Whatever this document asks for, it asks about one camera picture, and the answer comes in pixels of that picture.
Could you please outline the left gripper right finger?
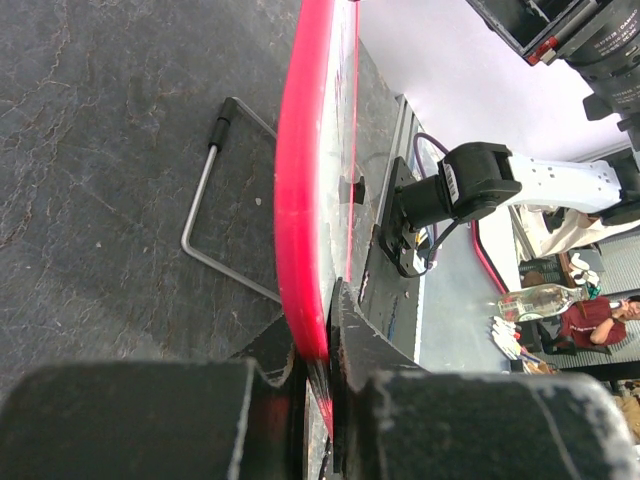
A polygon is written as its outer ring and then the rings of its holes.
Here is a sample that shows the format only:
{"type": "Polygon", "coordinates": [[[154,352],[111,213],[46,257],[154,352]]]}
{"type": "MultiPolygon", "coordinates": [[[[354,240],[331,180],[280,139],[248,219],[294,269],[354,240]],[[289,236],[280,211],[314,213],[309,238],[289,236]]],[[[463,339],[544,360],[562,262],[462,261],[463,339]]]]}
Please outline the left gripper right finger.
{"type": "Polygon", "coordinates": [[[433,374],[331,299],[333,462],[345,479],[635,479],[622,413],[586,375],[433,374]]]}

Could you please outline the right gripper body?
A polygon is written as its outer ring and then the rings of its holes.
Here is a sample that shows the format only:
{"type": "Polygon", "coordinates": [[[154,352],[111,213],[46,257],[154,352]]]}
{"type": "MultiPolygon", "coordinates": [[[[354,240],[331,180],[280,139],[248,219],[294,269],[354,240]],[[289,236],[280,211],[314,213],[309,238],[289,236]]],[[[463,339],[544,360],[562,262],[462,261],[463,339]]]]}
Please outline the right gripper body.
{"type": "Polygon", "coordinates": [[[529,65],[553,59],[560,46],[589,20],[598,1],[469,0],[490,31],[529,65]]]}

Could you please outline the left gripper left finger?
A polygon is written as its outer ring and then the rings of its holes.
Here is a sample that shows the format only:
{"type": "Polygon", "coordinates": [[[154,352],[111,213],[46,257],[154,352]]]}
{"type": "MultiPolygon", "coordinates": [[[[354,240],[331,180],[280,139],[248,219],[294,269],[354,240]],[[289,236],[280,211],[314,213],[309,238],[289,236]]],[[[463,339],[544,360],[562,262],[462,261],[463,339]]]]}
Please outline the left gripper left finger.
{"type": "Polygon", "coordinates": [[[223,362],[42,367],[1,409],[5,479],[300,479],[305,373],[277,320],[223,362]]]}

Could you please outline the pink framed whiteboard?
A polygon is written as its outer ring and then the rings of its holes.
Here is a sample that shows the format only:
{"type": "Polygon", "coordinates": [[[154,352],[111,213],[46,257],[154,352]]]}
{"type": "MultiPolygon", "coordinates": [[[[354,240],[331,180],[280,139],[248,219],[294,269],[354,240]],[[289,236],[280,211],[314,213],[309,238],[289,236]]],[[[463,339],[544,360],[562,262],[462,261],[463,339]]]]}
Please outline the pink framed whiteboard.
{"type": "Polygon", "coordinates": [[[302,2],[276,141],[278,287],[328,428],[334,414],[327,322],[336,281],[352,276],[359,7],[302,2]]]}

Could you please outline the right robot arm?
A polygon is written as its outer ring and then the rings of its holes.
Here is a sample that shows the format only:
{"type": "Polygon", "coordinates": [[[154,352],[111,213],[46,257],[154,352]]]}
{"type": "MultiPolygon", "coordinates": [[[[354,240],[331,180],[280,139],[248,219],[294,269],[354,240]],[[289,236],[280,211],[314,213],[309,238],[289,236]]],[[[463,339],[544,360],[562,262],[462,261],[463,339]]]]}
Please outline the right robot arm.
{"type": "MultiPolygon", "coordinates": [[[[639,144],[639,4],[636,1],[473,1],[471,8],[529,65],[564,61],[591,89],[590,121],[618,114],[639,144]]],[[[405,278],[421,277],[448,233],[501,205],[552,206],[591,214],[605,226],[639,218],[639,167],[630,157],[589,164],[543,162],[486,142],[447,152],[437,172],[412,180],[394,160],[379,243],[405,278]]]]}

